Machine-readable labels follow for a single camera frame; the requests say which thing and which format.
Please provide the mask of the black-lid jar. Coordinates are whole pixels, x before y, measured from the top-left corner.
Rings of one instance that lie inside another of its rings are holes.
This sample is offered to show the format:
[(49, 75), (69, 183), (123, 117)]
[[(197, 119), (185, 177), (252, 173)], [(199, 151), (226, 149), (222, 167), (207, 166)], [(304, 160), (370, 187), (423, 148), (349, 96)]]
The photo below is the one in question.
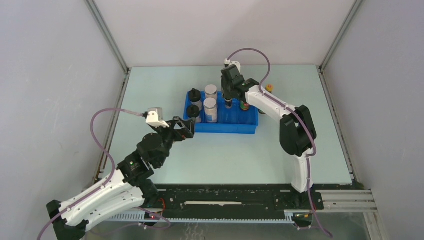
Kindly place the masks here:
[(197, 106), (200, 111), (203, 109), (202, 94), (199, 90), (192, 88), (188, 92), (188, 99), (190, 103), (194, 106)]
[(201, 110), (199, 109), (199, 107), (197, 105), (189, 105), (186, 108), (186, 114), (187, 114), (187, 117), (189, 119), (195, 118), (196, 119), (196, 123), (201, 123), (202, 122)]

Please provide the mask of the silver-lid blue-label jar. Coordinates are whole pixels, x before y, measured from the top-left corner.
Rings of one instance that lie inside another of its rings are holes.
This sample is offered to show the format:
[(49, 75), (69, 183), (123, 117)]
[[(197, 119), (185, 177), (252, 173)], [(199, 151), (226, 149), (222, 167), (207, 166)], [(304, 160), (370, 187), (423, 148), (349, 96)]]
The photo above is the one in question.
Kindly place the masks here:
[(218, 122), (218, 103), (213, 97), (208, 97), (203, 101), (205, 120), (207, 123)]
[(209, 84), (204, 89), (205, 98), (218, 99), (218, 88), (214, 84)]

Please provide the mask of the small black-cap spice jar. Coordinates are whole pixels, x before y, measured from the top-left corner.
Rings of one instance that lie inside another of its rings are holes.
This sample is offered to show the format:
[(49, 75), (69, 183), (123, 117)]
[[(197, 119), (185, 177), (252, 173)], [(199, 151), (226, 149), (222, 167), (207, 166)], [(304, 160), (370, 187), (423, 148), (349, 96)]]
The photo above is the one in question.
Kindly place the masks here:
[(231, 109), (233, 106), (233, 99), (232, 98), (224, 98), (224, 105), (226, 109)]

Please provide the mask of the red sauce bottle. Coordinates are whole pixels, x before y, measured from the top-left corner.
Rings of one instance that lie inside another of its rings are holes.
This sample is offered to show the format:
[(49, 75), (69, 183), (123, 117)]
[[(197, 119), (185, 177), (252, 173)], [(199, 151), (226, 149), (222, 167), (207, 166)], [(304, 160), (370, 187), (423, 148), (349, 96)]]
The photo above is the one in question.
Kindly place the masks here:
[(247, 102), (243, 101), (240, 102), (239, 107), (242, 111), (248, 111), (250, 109), (250, 105)]
[[(272, 85), (272, 84), (267, 84), (266, 86), (265, 86), (265, 90), (268, 92), (268, 93), (272, 93), (273, 92), (273, 90), (274, 90), (274, 86)], [(261, 109), (257, 109), (258, 110), (258, 113), (259, 114), (261, 114), (261, 115), (265, 115), (265, 113), (261, 110)]]

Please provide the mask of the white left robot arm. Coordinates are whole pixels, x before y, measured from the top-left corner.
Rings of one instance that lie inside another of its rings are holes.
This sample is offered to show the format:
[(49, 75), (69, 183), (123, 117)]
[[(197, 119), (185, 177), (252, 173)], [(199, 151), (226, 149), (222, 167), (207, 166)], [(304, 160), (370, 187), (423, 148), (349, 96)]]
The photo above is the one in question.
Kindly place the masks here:
[(164, 121), (152, 111), (143, 116), (154, 132), (145, 135), (134, 152), (83, 193), (47, 204), (57, 239), (80, 240), (93, 227), (118, 213), (156, 206), (159, 192), (150, 177), (165, 164), (174, 143), (194, 137), (196, 119), (175, 116)]

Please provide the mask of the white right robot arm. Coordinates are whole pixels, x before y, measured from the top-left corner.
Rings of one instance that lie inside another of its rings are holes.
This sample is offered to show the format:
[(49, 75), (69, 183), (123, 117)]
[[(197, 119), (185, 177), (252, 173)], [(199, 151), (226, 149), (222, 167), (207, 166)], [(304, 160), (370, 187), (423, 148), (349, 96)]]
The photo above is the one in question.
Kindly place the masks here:
[(310, 110), (305, 105), (290, 105), (266, 91), (256, 80), (245, 79), (234, 63), (226, 63), (221, 70), (221, 86), (226, 99), (245, 102), (279, 123), (280, 145), (295, 157), (291, 185), (296, 191), (290, 201), (295, 208), (304, 209), (311, 202), (307, 192), (313, 185), (310, 158), (317, 153), (317, 132)]

